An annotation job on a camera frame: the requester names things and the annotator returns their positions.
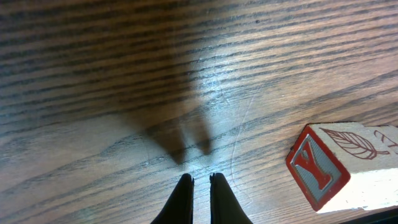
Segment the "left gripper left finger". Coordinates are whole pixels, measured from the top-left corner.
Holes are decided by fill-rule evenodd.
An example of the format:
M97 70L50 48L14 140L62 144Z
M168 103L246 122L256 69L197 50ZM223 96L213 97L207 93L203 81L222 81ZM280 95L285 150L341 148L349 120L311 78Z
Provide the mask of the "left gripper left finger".
M194 179L190 174L183 174L151 224L192 224L193 189Z

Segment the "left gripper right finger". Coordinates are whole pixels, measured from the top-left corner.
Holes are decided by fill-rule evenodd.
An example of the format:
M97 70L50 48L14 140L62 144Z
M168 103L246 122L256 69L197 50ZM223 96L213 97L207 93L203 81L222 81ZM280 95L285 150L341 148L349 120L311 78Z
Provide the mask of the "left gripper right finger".
M211 174L210 183L211 224L252 224L222 173Z

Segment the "white block blue side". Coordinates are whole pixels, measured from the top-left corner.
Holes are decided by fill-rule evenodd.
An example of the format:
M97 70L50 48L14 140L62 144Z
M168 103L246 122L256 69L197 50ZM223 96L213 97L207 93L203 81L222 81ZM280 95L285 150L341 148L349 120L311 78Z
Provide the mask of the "white block blue side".
M286 165L317 213L397 205L397 154L360 123L306 125Z

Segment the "yellow block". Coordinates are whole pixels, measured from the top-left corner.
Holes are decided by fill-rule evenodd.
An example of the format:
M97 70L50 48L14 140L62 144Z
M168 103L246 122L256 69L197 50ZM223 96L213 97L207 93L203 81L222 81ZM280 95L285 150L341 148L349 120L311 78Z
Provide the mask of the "yellow block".
M397 154L397 126L367 126L370 132L375 135L386 147Z

